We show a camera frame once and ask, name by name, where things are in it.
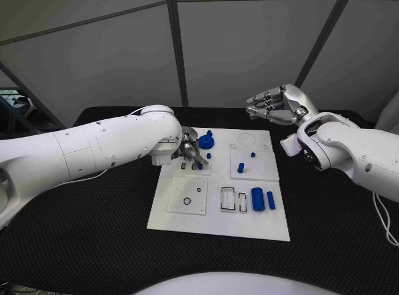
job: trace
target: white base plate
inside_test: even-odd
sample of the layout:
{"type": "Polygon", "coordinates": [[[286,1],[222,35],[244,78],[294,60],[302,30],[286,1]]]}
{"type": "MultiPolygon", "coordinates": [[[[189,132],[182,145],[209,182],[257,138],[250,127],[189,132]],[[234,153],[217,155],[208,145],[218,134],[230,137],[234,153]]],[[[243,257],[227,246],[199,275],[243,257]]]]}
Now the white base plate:
{"type": "Polygon", "coordinates": [[[277,170],[269,132],[217,128],[194,129],[198,136],[204,135],[207,130],[211,130],[212,133],[212,148],[208,150],[199,150],[199,155],[205,156],[207,153],[211,154],[211,158],[207,159],[211,163],[211,173],[209,175],[205,175],[207,173],[192,175],[191,171],[182,171],[179,169],[181,163],[185,162],[182,158],[172,160],[169,165],[160,167],[159,181],[156,184],[152,209],[149,212],[147,229],[227,235],[233,237],[258,238],[287,242],[287,223],[284,220],[283,200],[280,197],[280,186],[277,184],[277,170]],[[266,154],[273,161],[267,170],[273,180],[257,181],[247,178],[231,179],[230,151],[247,151],[244,156],[241,156],[243,158],[235,158],[235,161],[238,159],[243,163],[250,160],[250,152],[258,153],[258,157],[266,154]],[[192,182],[199,181],[198,179],[207,180],[204,215],[189,212],[188,214],[182,214],[179,210],[176,213],[168,212],[168,204],[172,202],[173,198],[178,202],[181,198],[181,195],[173,197],[173,194],[171,194],[173,178],[179,177],[192,178],[192,182]],[[234,188],[235,199],[240,192],[245,194],[245,213],[238,212],[238,206],[235,206],[235,213],[221,212],[221,187],[234,188]],[[264,192],[264,211],[261,212],[251,210],[250,189],[254,187],[260,187],[264,192]],[[274,210],[269,210],[266,191],[271,191],[273,194],[273,202],[276,205],[274,210]]]}

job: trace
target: black mesh surface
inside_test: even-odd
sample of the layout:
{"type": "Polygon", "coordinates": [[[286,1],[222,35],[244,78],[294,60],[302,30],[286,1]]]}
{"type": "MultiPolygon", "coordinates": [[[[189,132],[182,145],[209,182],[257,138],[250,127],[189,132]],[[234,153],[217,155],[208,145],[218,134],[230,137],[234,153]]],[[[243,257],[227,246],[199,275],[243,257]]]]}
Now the black mesh surface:
{"type": "MultiPolygon", "coordinates": [[[[77,124],[133,108],[90,108],[77,124]]],[[[42,193],[0,238],[0,280],[70,294],[129,294],[168,278],[253,272],[341,294],[399,294],[399,249],[385,241],[371,193],[341,171],[316,171],[279,145],[294,127],[241,109],[173,108],[192,127],[269,130],[290,242],[146,230],[159,167],[149,157],[42,193]]],[[[352,112],[336,112],[358,125],[352,112]]],[[[399,204],[384,200],[399,239],[399,204]]]]}

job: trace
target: circular hole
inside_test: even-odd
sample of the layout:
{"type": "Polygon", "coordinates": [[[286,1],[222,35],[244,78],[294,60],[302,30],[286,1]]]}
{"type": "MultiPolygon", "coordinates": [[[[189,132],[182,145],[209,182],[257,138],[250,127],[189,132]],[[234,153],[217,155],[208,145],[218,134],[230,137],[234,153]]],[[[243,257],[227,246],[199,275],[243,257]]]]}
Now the circular hole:
{"type": "Polygon", "coordinates": [[[371,168],[372,168],[372,165],[371,164],[367,164],[365,165],[365,172],[369,172],[371,168]]]}

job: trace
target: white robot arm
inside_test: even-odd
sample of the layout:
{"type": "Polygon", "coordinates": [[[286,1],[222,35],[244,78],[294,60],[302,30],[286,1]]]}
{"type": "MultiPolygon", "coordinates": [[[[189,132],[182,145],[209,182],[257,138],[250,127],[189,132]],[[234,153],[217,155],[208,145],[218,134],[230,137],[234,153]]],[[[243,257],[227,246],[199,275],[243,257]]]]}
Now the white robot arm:
{"type": "Polygon", "coordinates": [[[41,135],[0,141],[0,229],[47,189],[145,155],[152,165],[182,156],[207,164],[196,133],[181,127],[172,110],[147,106],[140,116],[122,116],[41,135]]]}
{"type": "Polygon", "coordinates": [[[303,151],[318,170],[336,168],[365,189],[399,202],[399,135],[359,129],[342,116],[319,113],[305,93],[290,84],[245,100],[251,119],[297,125],[280,145],[289,156],[303,151]]]}

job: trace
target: blue object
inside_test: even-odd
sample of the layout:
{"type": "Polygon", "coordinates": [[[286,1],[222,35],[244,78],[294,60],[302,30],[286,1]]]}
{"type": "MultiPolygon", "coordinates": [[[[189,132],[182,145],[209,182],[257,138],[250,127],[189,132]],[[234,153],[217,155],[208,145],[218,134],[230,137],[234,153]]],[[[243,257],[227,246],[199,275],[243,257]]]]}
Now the blue object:
{"type": "Polygon", "coordinates": [[[243,168],[244,168],[244,164],[240,163],[240,164],[238,164],[238,168],[237,168],[237,172],[238,172],[238,173],[243,173],[243,168]]]}
{"type": "Polygon", "coordinates": [[[251,190],[251,207],[253,211],[263,211],[264,204],[263,204],[263,191],[260,187],[254,187],[251,190]]]}
{"type": "Polygon", "coordinates": [[[269,209],[274,210],[276,209],[276,204],[273,204],[271,192],[266,192],[266,196],[267,196],[269,209]]]}
{"type": "Polygon", "coordinates": [[[211,138],[208,134],[202,135],[198,138],[198,148],[209,149],[212,146],[214,146],[214,139],[211,138]]]}

